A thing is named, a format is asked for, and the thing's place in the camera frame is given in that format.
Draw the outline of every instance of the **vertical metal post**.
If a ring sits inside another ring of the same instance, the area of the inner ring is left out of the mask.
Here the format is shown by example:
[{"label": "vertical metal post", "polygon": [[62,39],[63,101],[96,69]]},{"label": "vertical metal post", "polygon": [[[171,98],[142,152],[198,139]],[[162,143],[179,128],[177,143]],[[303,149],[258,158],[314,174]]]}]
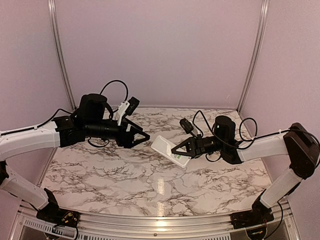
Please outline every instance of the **vertical metal post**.
[{"label": "vertical metal post", "polygon": [[57,12],[56,12],[56,1],[55,0],[48,0],[48,7],[49,7],[49,14],[50,14],[50,20],[51,20],[51,26],[53,31],[53,38],[55,43],[55,50],[57,53],[59,66],[62,74],[62,79],[66,91],[66,95],[69,101],[69,104],[72,108],[72,110],[75,110],[77,108],[75,99],[71,90],[71,85],[65,65],[65,60],[63,56],[63,51],[61,47],[61,40],[60,40],[60,34],[59,34],[59,27],[58,27],[58,20],[57,20]]},{"label": "vertical metal post", "polygon": [[249,88],[252,83],[252,79],[254,77],[259,53],[261,51],[262,42],[264,39],[266,24],[267,24],[269,1],[270,0],[262,0],[260,17],[259,17],[259,24],[258,24],[258,31],[257,31],[256,39],[255,39],[251,62],[250,62],[249,69],[248,69],[248,72],[246,75],[246,79],[245,79],[245,83],[244,83],[244,86],[242,89],[242,93],[241,93],[241,96],[240,96],[240,99],[238,102],[238,106],[236,108],[236,110],[238,111],[239,114],[241,114],[241,112],[244,108],[244,105],[245,105],[245,102],[246,102],[246,99],[248,96]]}]

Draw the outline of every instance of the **wall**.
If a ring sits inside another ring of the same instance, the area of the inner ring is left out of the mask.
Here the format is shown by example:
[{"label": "wall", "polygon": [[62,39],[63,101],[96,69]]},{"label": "wall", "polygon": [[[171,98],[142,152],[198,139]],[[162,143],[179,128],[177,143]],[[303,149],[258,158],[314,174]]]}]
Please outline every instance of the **wall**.
[{"label": "wall", "polygon": [[[242,116],[254,117],[259,135],[294,122],[320,139],[320,2],[271,0],[254,79]],[[289,166],[287,157],[265,159],[272,179]],[[320,171],[290,196],[302,240],[320,236]]]},{"label": "wall", "polygon": [[[237,107],[261,1],[57,0],[75,102],[121,79],[141,106]],[[105,91],[124,99],[120,84]]]},{"label": "wall", "polygon": [[[0,1],[0,130],[44,122],[68,109],[55,52],[47,1]],[[35,183],[50,150],[7,161]],[[0,240],[7,240],[20,200],[0,190]]]}]

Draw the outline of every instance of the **marble surface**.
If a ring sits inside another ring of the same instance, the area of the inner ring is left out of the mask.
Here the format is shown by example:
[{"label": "marble surface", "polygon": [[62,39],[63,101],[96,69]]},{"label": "marble surface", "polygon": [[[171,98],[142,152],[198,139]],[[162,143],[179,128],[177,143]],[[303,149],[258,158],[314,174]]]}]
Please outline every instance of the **marble surface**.
[{"label": "marble surface", "polygon": [[[130,216],[195,216],[240,211],[251,207],[270,185],[260,159],[231,165],[224,160],[191,159],[181,168],[151,149],[162,135],[178,144],[189,137],[179,125],[192,120],[197,109],[138,108],[130,119],[151,135],[132,149],[105,148],[87,142],[58,149],[42,182],[61,207],[79,211]],[[233,110],[203,110],[212,125],[226,115],[239,126]],[[196,124],[209,136],[199,116]],[[248,133],[243,128],[244,136]],[[218,153],[210,158],[216,159]]]}]

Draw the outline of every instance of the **marble pattern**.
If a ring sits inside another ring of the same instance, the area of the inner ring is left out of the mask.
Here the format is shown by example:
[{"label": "marble pattern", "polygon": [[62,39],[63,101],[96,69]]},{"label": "marble pattern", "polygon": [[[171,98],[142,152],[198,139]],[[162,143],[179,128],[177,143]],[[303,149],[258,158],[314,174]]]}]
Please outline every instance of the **marble pattern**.
[{"label": "marble pattern", "polygon": [[[87,142],[60,148],[42,182],[53,191],[61,207],[127,216],[196,216],[240,211],[251,207],[269,186],[260,159],[231,165],[205,156],[181,168],[151,149],[162,135],[178,144],[189,137],[179,125],[192,120],[197,109],[138,108],[130,119],[150,134],[150,141],[132,149],[94,148]],[[203,110],[210,124],[216,116],[229,116],[239,126],[234,110]],[[196,124],[209,136],[199,116]]]}]

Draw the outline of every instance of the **marble table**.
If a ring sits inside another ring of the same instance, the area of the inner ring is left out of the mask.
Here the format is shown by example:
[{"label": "marble table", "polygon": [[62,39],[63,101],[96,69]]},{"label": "marble table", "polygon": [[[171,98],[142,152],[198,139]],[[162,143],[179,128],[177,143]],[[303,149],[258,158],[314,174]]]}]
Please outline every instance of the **marble table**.
[{"label": "marble table", "polygon": [[[53,191],[61,207],[125,216],[196,216],[249,209],[271,181],[260,159],[231,165],[191,159],[181,168],[151,149],[161,135],[178,144],[189,137],[179,125],[197,109],[138,108],[130,119],[150,134],[150,141],[132,149],[94,148],[87,142],[59,148],[42,187]],[[203,110],[212,125],[226,115],[239,126],[234,110]],[[196,124],[210,136],[200,117]]]}]

